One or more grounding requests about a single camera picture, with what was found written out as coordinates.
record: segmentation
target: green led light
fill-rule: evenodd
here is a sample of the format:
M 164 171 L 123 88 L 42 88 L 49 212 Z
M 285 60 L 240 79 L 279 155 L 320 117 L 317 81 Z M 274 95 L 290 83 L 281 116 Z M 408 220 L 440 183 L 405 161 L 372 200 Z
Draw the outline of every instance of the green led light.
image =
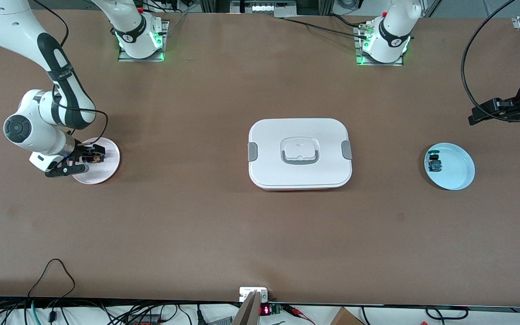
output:
M 150 33 L 150 37 L 155 47 L 160 47 L 162 45 L 162 38 L 157 33 Z
M 403 54 L 404 54 L 404 52 L 406 52 L 406 50 L 407 50 L 407 46 L 409 45 L 409 42 L 410 42 L 410 37 L 406 40 L 406 43 L 404 44 L 404 47 L 403 47 Z

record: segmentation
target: white floor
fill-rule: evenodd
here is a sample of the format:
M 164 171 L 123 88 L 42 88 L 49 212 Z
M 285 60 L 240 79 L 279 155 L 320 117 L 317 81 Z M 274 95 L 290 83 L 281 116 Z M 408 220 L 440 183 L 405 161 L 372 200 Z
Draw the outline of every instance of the white floor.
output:
M 310 317 L 316 325 L 329 325 L 339 310 L 334 306 L 295 306 L 297 309 Z M 231 305 L 202 305 L 202 314 L 208 323 L 225 317 L 234 317 L 238 309 Z M 161 308 L 157 308 L 153 313 L 159 313 Z M 196 305 L 182 305 L 192 318 L 192 324 L 197 325 Z M 70 325 L 107 325 L 109 319 L 100 308 L 90 307 L 72 307 L 64 308 L 66 317 Z M 130 307 L 110 307 L 109 312 L 114 315 L 120 315 Z M 162 311 L 162 318 L 167 319 L 172 316 L 175 307 L 173 305 L 165 306 Z M 364 323 L 361 309 L 358 307 L 348 307 L 348 310 Z M 37 309 L 37 315 L 42 325 L 47 325 L 47 315 L 49 309 Z M 58 309 L 57 320 L 54 325 L 66 325 L 63 317 Z M 370 325 L 420 325 L 423 321 L 428 325 L 442 325 L 440 321 L 430 319 L 425 315 L 424 309 L 400 309 L 400 308 L 376 308 L 369 307 L 366 309 L 367 317 Z M 443 316 L 457 317 L 463 312 L 442 311 Z M 284 321 L 283 325 L 311 325 L 308 321 L 290 316 L 287 313 L 280 313 L 272 316 L 260 317 L 260 325 L 274 325 Z M 168 325 L 190 325 L 186 315 L 178 312 L 175 317 L 167 322 Z M 8 325 L 25 325 L 23 318 L 23 310 L 14 311 L 8 318 Z M 27 324 L 37 325 L 30 310 L 27 310 Z M 469 312 L 469 316 L 462 320 L 447 320 L 446 325 L 520 325 L 520 313 L 508 312 Z

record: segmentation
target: brown table surface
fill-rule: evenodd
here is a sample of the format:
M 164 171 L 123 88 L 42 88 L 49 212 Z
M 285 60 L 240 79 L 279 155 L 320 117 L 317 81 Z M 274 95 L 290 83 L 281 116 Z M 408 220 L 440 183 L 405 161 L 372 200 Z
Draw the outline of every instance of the brown table surface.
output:
M 85 186 L 32 166 L 2 125 L 26 91 L 50 82 L 0 48 L 0 295 L 25 295 L 59 257 L 74 297 L 235 300 L 255 285 L 280 301 L 520 306 L 520 125 L 470 127 L 460 82 L 481 20 L 421 19 L 405 66 L 370 67 L 357 66 L 350 37 L 261 14 L 189 14 L 155 64 L 117 62 L 101 12 L 59 13 L 66 53 L 109 113 L 121 167 Z M 54 17 L 37 16 L 62 37 Z M 302 19 L 350 31 L 332 17 Z M 520 31 L 510 20 L 483 30 L 467 71 L 481 102 L 516 93 Z M 282 117 L 346 125 L 345 186 L 283 193 L 250 181 L 248 131 Z M 102 126 L 98 116 L 76 137 Z M 467 189 L 425 179 L 423 154 L 439 142 L 473 157 Z M 54 265 L 34 294 L 69 286 Z

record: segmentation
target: metal mounting plate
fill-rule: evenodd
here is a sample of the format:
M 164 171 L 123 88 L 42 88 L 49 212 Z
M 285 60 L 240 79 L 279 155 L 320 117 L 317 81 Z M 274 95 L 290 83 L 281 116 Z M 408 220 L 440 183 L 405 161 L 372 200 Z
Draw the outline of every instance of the metal mounting plate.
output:
M 520 17 L 519 16 L 517 16 L 516 18 L 513 18 L 512 22 L 513 22 L 513 27 L 515 27 L 515 29 L 520 29 Z
M 162 25 L 156 26 L 156 32 L 163 32 L 164 35 L 161 36 L 162 41 L 162 47 L 157 49 L 155 52 L 153 52 L 152 55 L 150 55 L 147 58 L 132 58 L 126 52 L 120 47 L 120 53 L 118 53 L 117 60 L 119 62 L 162 62 L 165 57 L 165 51 L 166 51 L 166 43 L 167 43 L 167 30 L 169 27 L 170 21 L 169 20 L 162 20 Z
M 240 302 L 244 302 L 249 293 L 258 290 L 261 293 L 262 303 L 268 302 L 268 289 L 264 287 L 240 287 Z

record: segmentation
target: white container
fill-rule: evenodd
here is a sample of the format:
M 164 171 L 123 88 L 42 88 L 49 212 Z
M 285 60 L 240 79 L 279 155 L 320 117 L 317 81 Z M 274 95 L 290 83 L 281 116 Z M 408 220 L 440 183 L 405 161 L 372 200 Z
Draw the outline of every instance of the white container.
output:
M 335 119 L 267 119 L 248 136 L 248 172 L 265 190 L 339 187 L 353 173 L 348 131 Z

